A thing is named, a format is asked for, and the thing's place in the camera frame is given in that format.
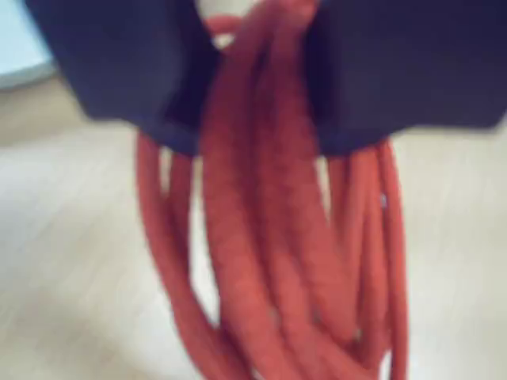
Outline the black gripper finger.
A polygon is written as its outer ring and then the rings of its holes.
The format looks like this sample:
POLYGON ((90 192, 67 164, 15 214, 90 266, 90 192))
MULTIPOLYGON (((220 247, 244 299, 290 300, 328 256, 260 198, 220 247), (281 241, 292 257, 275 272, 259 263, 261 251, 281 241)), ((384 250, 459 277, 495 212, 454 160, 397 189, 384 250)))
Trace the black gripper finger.
POLYGON ((325 155, 412 126, 490 129, 506 112, 506 4, 320 1, 307 89, 325 155))
POLYGON ((27 8, 86 115, 197 152, 219 52, 193 1, 32 0, 27 8))

